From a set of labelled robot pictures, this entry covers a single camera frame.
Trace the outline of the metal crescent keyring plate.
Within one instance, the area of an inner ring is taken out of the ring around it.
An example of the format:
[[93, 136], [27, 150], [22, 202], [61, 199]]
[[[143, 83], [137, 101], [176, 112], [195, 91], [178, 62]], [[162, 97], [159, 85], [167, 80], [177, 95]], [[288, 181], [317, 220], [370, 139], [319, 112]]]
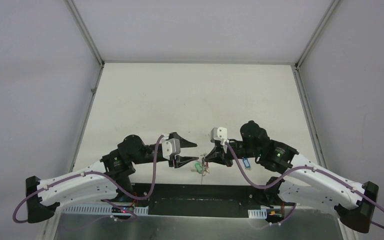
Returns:
[[203, 172], [202, 172], [202, 174], [199, 174], [200, 175], [200, 185], [202, 185], [203, 183], [204, 183], [204, 177], [206, 176], [206, 175], [208, 175], [209, 173], [207, 173], [207, 174], [205, 174], [204, 173], [204, 164], [205, 164], [205, 162], [204, 162], [204, 157], [207, 155], [207, 153], [205, 152], [205, 153], [203, 153], [203, 154], [201, 154], [200, 156], [199, 156], [199, 159], [198, 160], [195, 160], [195, 161], [193, 161], [193, 165], [192, 165], [192, 168], [191, 168], [191, 172], [192, 173], [196, 173], [196, 174], [199, 174], [198, 172], [195, 172], [194, 171], [194, 169], [195, 169], [195, 163], [200, 163], [201, 165], [202, 165], [202, 167], [203, 167]]

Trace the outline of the green key tag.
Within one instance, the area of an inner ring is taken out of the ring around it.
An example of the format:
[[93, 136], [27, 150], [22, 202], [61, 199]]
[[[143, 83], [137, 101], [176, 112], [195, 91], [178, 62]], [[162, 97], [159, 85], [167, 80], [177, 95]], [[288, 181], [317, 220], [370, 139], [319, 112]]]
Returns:
[[194, 165], [194, 171], [195, 172], [197, 172], [197, 173], [199, 173], [199, 174], [202, 174], [202, 172], [203, 172], [203, 167], [202, 167], [202, 165], [200, 164], [200, 163], [195, 163], [195, 165]]

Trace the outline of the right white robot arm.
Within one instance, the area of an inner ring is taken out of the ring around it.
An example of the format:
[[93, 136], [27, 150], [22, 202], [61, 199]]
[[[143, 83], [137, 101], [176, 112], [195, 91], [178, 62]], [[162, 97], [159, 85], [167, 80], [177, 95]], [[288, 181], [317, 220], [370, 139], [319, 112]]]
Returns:
[[295, 148], [273, 139], [253, 120], [239, 130], [241, 140], [228, 138], [225, 127], [214, 127], [209, 134], [214, 148], [205, 162], [232, 167], [243, 158], [253, 158], [266, 170], [278, 173], [265, 185], [251, 181], [242, 166], [239, 170], [248, 184], [263, 191], [269, 205], [279, 202], [308, 206], [328, 213], [359, 233], [367, 234], [372, 225], [379, 187], [371, 181], [360, 183], [333, 173], [311, 161]]

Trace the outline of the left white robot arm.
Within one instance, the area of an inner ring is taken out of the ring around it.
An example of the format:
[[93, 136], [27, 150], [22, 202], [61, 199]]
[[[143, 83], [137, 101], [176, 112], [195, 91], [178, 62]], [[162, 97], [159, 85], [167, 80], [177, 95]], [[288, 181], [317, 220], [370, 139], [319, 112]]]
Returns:
[[[131, 134], [115, 150], [80, 170], [49, 179], [31, 176], [25, 180], [26, 222], [40, 223], [67, 207], [91, 201], [147, 200], [156, 185], [157, 163], [168, 162], [169, 167], [180, 168], [196, 160], [194, 156], [181, 156], [181, 150], [197, 146], [177, 132], [161, 135], [154, 144], [145, 144], [138, 135]], [[140, 164], [152, 164], [152, 179], [149, 189], [137, 194], [129, 176]]]

